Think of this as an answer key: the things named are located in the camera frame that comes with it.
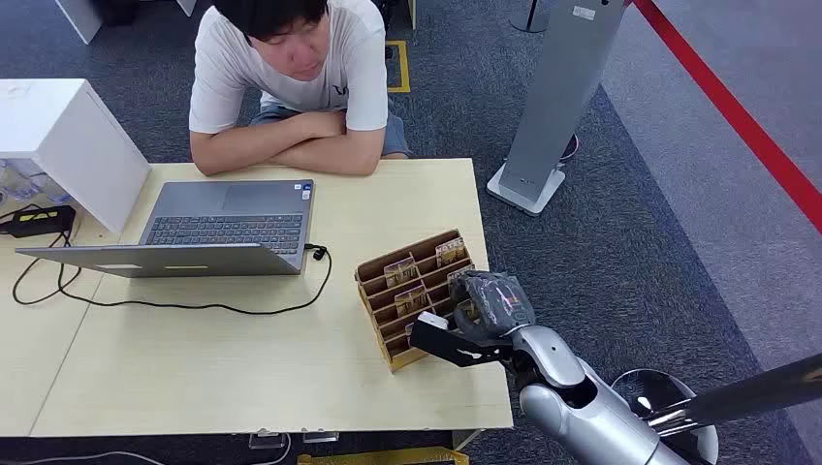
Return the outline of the person's right hand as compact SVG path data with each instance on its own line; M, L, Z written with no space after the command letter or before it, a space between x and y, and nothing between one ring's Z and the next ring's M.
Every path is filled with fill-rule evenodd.
M346 134L345 113L342 111L312 111L293 117L303 140L333 138Z

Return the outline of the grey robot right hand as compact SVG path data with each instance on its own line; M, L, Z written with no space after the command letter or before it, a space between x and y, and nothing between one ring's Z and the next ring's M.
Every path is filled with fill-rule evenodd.
M465 271L451 281L449 292L457 305L457 328L470 340L502 339L536 324L535 311L518 278L507 272Z

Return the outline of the person's left hand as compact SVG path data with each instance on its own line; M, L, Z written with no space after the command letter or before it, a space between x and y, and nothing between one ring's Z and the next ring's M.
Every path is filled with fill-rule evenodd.
M281 153L278 153L264 161L264 165L284 166L299 169L301 166L300 147L298 145L289 147Z

